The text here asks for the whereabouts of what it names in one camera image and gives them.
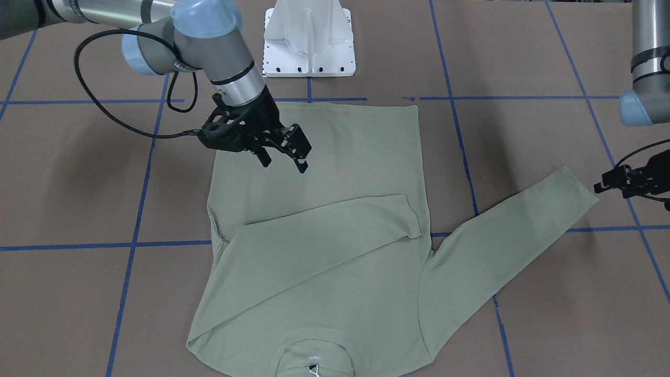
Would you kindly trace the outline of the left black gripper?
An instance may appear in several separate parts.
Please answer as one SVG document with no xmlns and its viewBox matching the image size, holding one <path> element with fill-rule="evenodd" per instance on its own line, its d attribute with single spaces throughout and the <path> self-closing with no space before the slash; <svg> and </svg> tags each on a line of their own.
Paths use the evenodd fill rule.
<svg viewBox="0 0 670 377">
<path fill-rule="evenodd" d="M 603 173 L 601 181 L 594 184 L 594 193 L 609 190 L 620 190 L 624 199 L 639 196 L 663 203 L 668 211 L 669 199 L 660 195 L 669 191 L 669 153 L 650 157 L 646 165 L 638 169 L 623 164 Z"/>
</svg>

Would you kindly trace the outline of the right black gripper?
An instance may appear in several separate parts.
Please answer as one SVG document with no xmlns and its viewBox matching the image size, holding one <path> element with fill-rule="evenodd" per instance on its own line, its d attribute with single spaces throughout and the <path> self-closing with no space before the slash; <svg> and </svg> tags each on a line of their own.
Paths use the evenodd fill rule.
<svg viewBox="0 0 670 377">
<path fill-rule="evenodd" d="M 268 88 L 241 106 L 225 104 L 220 93 L 213 94 L 212 98 L 216 108 L 198 132 L 199 141 L 206 148 L 251 152 L 264 168 L 272 162 L 266 148 L 274 148 L 295 160 L 300 174 L 308 170 L 306 158 L 311 152 L 311 143 L 299 124 L 288 127 L 282 124 L 280 111 Z"/>
</svg>

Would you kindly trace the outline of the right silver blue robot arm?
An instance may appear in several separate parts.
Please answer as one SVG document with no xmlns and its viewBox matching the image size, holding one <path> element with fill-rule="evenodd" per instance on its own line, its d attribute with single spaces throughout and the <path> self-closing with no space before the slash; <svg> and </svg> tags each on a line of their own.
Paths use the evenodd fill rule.
<svg viewBox="0 0 670 377">
<path fill-rule="evenodd" d="M 264 167 L 273 148 L 308 169 L 311 145 L 300 126 L 283 126 L 280 112 L 242 36 L 242 16 L 233 1 L 2 1 L 2 39 L 59 23 L 110 26 L 82 41 L 73 64 L 82 88 L 103 114 L 125 129 L 153 139 L 196 136 L 209 149 L 250 152 Z M 85 83 L 81 53 L 105 36 L 122 36 L 127 64 L 143 75 L 195 75 L 202 71 L 215 88 L 215 109 L 201 129 L 149 134 L 117 117 Z"/>
</svg>

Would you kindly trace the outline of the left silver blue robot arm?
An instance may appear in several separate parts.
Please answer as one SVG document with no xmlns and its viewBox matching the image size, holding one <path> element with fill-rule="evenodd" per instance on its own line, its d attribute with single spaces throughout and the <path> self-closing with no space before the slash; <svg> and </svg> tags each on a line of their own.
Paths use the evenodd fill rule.
<svg viewBox="0 0 670 377">
<path fill-rule="evenodd" d="M 632 88 L 618 99 L 620 120 L 625 126 L 641 127 L 669 122 L 669 2 L 632 2 Z M 637 153 L 668 143 L 651 143 L 630 152 L 601 175 L 594 193 L 618 190 L 624 199 L 638 196 L 663 203 L 668 210 L 668 150 L 656 153 L 646 165 L 634 169 L 625 161 Z"/>
</svg>

